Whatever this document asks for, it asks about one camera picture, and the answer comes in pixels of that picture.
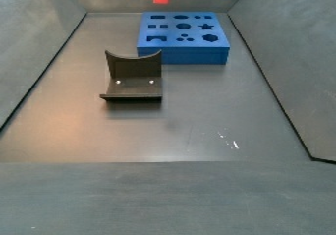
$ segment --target black plastic part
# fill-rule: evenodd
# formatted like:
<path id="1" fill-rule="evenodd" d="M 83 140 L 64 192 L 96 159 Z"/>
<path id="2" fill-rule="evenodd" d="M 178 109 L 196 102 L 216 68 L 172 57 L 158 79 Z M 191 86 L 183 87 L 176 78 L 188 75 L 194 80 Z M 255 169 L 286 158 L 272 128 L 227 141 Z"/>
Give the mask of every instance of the black plastic part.
<path id="1" fill-rule="evenodd" d="M 124 58 L 106 51 L 111 83 L 106 100 L 160 100 L 162 88 L 162 51 L 140 58 Z"/>

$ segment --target black cutout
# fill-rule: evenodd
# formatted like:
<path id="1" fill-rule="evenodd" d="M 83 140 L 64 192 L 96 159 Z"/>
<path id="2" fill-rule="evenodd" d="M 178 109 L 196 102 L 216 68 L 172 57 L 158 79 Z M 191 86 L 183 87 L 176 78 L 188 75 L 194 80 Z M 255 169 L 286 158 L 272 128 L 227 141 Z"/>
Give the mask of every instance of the black cutout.
<path id="1" fill-rule="evenodd" d="M 200 27 L 202 27 L 203 29 L 212 29 L 214 26 L 211 26 L 211 25 L 208 25 L 208 24 L 203 24 Z"/>
<path id="2" fill-rule="evenodd" d="M 184 16 L 184 15 L 178 15 L 174 17 L 175 19 L 188 19 L 188 16 Z"/>
<path id="3" fill-rule="evenodd" d="M 151 16 L 151 19 L 166 19 L 166 16 L 162 15 Z"/>
<path id="4" fill-rule="evenodd" d="M 218 41 L 218 36 L 214 34 L 207 34 L 207 35 L 204 35 L 204 40 L 208 42 L 215 42 L 215 41 Z"/>
<path id="5" fill-rule="evenodd" d="M 150 42 L 150 41 L 152 41 L 155 39 L 159 39 L 163 42 L 166 42 L 167 41 L 167 36 L 164 36 L 164 35 L 151 35 L 151 36 L 147 37 L 147 42 Z"/>
<path id="6" fill-rule="evenodd" d="M 178 24 L 176 27 L 179 29 L 190 29 L 191 28 L 191 25 L 190 24 Z"/>

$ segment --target gray floor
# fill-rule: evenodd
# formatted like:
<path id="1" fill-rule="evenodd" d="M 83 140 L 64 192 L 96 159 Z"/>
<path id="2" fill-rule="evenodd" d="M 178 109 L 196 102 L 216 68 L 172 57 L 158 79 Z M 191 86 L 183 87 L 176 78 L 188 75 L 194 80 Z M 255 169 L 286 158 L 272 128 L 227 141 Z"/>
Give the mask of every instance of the gray floor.
<path id="1" fill-rule="evenodd" d="M 99 98 L 139 19 L 88 16 L 2 132 L 0 234 L 335 235 L 336 167 L 308 160 L 224 14 L 227 66 L 164 66 L 162 105 Z M 199 162 L 110 163 L 171 160 Z"/>
<path id="2" fill-rule="evenodd" d="M 6 235 L 335 235 L 323 163 L 2 164 Z"/>
<path id="3" fill-rule="evenodd" d="M 226 66 L 164 66 L 162 103 L 111 103 L 104 51 L 135 56 L 140 14 L 90 14 L 0 134 L 2 162 L 308 161 L 226 14 Z"/>

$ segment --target shape sorter block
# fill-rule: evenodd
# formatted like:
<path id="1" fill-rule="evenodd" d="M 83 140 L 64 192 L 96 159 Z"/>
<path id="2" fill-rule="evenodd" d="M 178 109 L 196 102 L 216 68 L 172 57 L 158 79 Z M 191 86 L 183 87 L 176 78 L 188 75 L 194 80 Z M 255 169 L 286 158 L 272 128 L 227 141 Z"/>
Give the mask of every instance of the shape sorter block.
<path id="1" fill-rule="evenodd" d="M 139 57 L 163 52 L 163 64 L 226 64 L 230 43 L 214 12 L 146 12 Z"/>

